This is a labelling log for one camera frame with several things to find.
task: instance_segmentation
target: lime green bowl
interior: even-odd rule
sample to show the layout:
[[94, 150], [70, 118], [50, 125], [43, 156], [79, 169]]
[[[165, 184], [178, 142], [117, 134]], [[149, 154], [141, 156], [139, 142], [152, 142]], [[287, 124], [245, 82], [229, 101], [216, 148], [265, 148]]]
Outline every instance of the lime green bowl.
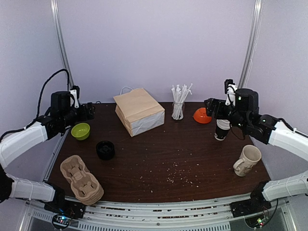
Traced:
[[90, 125], [87, 123], [76, 124], [73, 127], [71, 134], [76, 138], [76, 140], [83, 141], [90, 135]]

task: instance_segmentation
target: beige mug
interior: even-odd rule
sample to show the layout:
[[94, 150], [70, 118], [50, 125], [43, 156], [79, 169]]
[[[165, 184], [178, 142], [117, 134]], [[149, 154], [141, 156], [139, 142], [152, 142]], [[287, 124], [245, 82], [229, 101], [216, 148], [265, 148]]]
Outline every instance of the beige mug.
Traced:
[[235, 174], [239, 177], [246, 176], [246, 174], [251, 171], [252, 167], [259, 162], [261, 157], [261, 151], [257, 147], [246, 145], [242, 150], [240, 159], [233, 165]]

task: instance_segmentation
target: paper bag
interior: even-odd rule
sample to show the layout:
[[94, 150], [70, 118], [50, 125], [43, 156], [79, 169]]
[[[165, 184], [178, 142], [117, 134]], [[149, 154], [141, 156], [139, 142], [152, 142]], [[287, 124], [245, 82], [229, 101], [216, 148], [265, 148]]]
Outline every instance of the paper bag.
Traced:
[[115, 112], [133, 137], [164, 124], [165, 109], [143, 88], [114, 97]]

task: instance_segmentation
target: brown table surface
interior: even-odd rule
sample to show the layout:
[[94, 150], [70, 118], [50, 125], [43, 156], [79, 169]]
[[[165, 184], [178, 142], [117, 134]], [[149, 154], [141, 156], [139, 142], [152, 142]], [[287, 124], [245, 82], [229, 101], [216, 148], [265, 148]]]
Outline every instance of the brown table surface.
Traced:
[[[184, 119], [171, 118], [171, 103], [161, 103], [166, 110], [165, 124], [130, 137], [115, 113], [114, 103], [96, 104], [90, 136], [84, 141], [68, 134], [52, 169], [49, 182], [74, 196], [60, 172], [60, 164], [79, 155], [102, 185], [101, 200], [111, 202], [162, 203], [213, 199], [251, 192], [258, 182], [269, 180], [260, 161], [245, 177], [233, 172], [233, 164], [242, 148], [252, 144], [229, 132], [225, 141], [214, 138], [215, 120], [203, 125], [193, 119], [203, 103], [186, 103]], [[99, 141], [115, 145], [115, 157], [98, 158]]]

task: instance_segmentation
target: black bowl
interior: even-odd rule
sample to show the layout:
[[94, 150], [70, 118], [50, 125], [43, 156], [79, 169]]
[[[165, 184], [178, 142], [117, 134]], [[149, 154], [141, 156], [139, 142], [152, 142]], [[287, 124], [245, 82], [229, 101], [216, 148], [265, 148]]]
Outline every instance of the black bowl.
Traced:
[[102, 160], [111, 160], [115, 156], [115, 146], [110, 141], [101, 141], [96, 145], [96, 153]]

